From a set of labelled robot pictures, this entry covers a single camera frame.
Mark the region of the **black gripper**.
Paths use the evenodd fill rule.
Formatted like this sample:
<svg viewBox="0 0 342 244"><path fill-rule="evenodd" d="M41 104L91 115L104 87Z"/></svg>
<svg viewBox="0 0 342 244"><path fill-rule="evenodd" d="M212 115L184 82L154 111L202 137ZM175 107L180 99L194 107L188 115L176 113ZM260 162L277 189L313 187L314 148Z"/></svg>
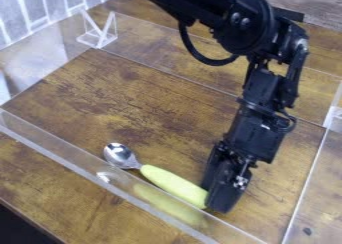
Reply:
<svg viewBox="0 0 342 244"><path fill-rule="evenodd" d="M285 110L274 111L238 99L239 108L222 141L214 145L206 164L200 187L208 191L206 206L227 213L239 201L251 180L250 170L232 160L260 160L273 163L297 118Z"/></svg>

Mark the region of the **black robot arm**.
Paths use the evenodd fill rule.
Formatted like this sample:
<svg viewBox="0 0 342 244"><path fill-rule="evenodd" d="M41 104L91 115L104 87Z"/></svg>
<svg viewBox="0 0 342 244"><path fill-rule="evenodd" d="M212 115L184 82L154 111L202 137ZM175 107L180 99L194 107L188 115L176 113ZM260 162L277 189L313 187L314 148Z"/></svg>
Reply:
<svg viewBox="0 0 342 244"><path fill-rule="evenodd" d="M187 51L202 63L248 60L243 94L231 128L214 145L202 180L204 206L226 213L247 189L256 163L270 163L297 118L286 110L298 98L309 55L306 30L267 0L148 0L176 20Z"/></svg>

